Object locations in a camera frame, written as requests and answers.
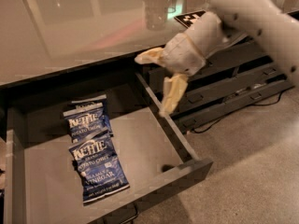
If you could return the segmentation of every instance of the blue chip bag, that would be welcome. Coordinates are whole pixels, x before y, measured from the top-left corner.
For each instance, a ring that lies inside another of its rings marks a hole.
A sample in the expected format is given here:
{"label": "blue chip bag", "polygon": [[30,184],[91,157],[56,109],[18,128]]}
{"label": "blue chip bag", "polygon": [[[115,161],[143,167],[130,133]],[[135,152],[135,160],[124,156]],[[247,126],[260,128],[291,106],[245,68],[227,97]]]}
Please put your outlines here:
{"label": "blue chip bag", "polygon": [[93,137],[106,127],[102,103],[66,111],[64,118],[68,121],[73,143]]}
{"label": "blue chip bag", "polygon": [[109,129],[109,133],[111,136],[113,136],[113,132],[112,132],[112,128],[111,128],[111,124],[110,124],[110,119],[107,113],[107,96],[105,94],[100,95],[100,96],[96,96],[90,99],[84,99],[84,100],[76,100],[76,101],[72,101],[69,106],[74,107],[74,108],[82,108],[82,107],[86,107],[89,105],[95,105],[95,104],[99,104],[102,103],[103,104],[103,116],[104,116],[104,123],[106,124],[106,126]]}
{"label": "blue chip bag", "polygon": [[80,174],[112,156],[117,156],[107,128],[96,133],[93,138],[77,142],[68,150],[73,155]]}
{"label": "blue chip bag", "polygon": [[83,174],[84,203],[96,201],[130,187],[117,156],[87,168]]}

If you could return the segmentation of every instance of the concrete floor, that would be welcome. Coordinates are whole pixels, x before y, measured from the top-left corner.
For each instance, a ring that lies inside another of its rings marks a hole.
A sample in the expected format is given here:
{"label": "concrete floor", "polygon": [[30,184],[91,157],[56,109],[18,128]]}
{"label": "concrete floor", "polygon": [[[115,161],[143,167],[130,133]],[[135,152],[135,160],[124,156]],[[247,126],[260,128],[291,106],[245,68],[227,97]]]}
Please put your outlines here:
{"label": "concrete floor", "polygon": [[214,161],[207,179],[143,212],[135,224],[299,223],[299,90],[186,138]]}

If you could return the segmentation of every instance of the countertop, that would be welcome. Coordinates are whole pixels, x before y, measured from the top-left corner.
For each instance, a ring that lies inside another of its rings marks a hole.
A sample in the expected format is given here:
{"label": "countertop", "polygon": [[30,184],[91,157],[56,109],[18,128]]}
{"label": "countertop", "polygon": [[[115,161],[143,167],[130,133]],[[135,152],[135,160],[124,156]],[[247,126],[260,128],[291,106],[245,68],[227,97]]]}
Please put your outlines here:
{"label": "countertop", "polygon": [[[284,12],[299,0],[273,0]],[[0,0],[0,86],[164,45],[208,0]]]}

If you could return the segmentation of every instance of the cabinet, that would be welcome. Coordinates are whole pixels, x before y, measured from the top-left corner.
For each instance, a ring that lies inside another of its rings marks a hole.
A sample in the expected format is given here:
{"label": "cabinet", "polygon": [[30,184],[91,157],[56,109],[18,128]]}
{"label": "cabinet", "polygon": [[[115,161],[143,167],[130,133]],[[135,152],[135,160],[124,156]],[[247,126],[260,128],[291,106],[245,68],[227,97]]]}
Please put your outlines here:
{"label": "cabinet", "polygon": [[[298,19],[298,12],[290,14]],[[161,67],[142,70],[144,79],[162,99],[165,76]],[[189,130],[292,87],[278,66],[249,37],[210,57],[189,80],[189,86],[171,115],[179,129]]]}
{"label": "cabinet", "polygon": [[[200,160],[135,70],[134,57],[7,88],[5,223],[124,223],[206,178]],[[105,93],[130,188],[83,205],[61,117],[78,97]]]}

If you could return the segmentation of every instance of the robotic arm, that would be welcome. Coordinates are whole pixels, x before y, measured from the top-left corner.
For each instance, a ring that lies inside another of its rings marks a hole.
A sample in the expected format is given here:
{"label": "robotic arm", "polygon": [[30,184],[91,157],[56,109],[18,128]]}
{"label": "robotic arm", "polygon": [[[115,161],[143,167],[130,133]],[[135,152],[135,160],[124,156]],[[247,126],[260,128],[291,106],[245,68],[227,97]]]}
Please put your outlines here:
{"label": "robotic arm", "polygon": [[294,85],[299,83],[296,37],[299,22],[283,14],[271,0],[211,0],[206,12],[164,49],[150,49],[135,58],[137,63],[157,63],[174,73],[164,81],[160,115],[171,114],[196,74],[215,52],[231,47],[250,35],[279,65]]}

